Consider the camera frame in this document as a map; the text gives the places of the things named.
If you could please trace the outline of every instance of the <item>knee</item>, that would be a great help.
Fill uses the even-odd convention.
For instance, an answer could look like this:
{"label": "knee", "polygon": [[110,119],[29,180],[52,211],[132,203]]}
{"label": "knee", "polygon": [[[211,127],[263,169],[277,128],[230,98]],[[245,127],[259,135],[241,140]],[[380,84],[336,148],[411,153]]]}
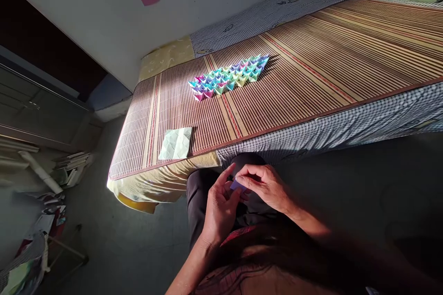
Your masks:
{"label": "knee", "polygon": [[203,168],[191,173],[186,182],[186,190],[204,189],[209,190],[218,178],[217,172],[209,168]]}
{"label": "knee", "polygon": [[260,157],[255,152],[243,152],[238,154],[232,159],[233,163],[236,163],[236,165],[243,167],[246,164],[250,165],[265,165],[266,162],[262,157]]}

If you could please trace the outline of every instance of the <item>yellow mattress edge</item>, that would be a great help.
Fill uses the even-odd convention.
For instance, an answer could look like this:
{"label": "yellow mattress edge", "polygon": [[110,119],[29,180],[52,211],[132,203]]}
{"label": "yellow mattress edge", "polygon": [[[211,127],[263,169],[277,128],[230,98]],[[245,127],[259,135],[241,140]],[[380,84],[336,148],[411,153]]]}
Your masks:
{"label": "yellow mattress edge", "polygon": [[107,187],[127,207],[154,213],[159,203],[175,202],[186,193],[186,181],[191,173],[219,166],[217,153],[212,151],[123,179],[108,179]]}

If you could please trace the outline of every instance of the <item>bamboo mat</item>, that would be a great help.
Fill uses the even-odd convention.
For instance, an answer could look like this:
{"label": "bamboo mat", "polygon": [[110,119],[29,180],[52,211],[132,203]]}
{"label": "bamboo mat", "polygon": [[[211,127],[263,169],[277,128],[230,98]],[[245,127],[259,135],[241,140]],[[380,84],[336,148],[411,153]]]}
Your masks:
{"label": "bamboo mat", "polygon": [[[201,102],[187,81],[270,53],[258,82]],[[193,127],[189,156],[442,80],[443,11],[348,0],[169,68],[136,87],[109,177],[167,165],[165,130]]]}

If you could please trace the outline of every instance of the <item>person's left hand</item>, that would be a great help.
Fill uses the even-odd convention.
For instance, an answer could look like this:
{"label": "person's left hand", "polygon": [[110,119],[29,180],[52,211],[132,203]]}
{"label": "person's left hand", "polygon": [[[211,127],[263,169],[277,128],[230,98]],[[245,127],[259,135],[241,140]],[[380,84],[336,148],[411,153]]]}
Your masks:
{"label": "person's left hand", "polygon": [[231,164],[225,169],[209,189],[202,236],[212,244],[221,244],[226,239],[234,226],[239,201],[248,200],[240,188],[235,191],[230,189],[232,181],[226,181],[234,167],[235,164]]}

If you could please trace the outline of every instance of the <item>concrete floor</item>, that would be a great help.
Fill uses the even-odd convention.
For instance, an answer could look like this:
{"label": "concrete floor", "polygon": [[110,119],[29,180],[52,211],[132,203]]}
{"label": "concrete floor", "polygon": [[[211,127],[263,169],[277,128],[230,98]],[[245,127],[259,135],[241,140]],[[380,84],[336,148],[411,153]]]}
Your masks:
{"label": "concrete floor", "polygon": [[[163,294],[187,257],[184,197],[148,215],[125,207],[106,188],[122,124],[119,118],[106,125],[95,163],[66,193],[65,234],[83,224],[90,261],[64,282],[64,295]],[[443,135],[429,134],[325,153],[277,169],[331,225],[386,248],[395,236],[440,231],[425,220],[443,214],[442,151]]]}

